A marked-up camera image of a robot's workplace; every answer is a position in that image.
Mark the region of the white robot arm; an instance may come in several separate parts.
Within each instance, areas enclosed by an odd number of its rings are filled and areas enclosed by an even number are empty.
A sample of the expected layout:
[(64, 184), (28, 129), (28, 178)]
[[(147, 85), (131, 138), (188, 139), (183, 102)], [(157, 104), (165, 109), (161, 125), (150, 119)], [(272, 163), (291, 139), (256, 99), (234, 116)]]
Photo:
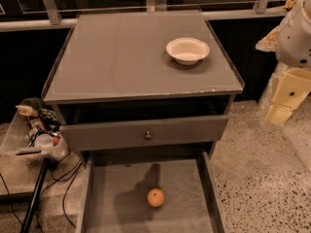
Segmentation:
[(280, 24), (256, 44), (287, 69), (277, 78), (265, 121), (284, 124), (311, 92), (311, 0), (288, 0)]

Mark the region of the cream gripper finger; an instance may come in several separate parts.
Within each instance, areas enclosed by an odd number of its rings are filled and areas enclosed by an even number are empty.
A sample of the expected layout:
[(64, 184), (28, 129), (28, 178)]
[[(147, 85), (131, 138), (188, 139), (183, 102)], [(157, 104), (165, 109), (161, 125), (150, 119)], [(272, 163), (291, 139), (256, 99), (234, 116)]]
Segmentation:
[(265, 37), (256, 43), (256, 49), (264, 52), (276, 51), (277, 35), (279, 33), (279, 27), (273, 28)]
[(311, 71), (292, 68), (278, 79), (275, 93), (265, 116), (271, 124), (284, 124), (311, 92)]

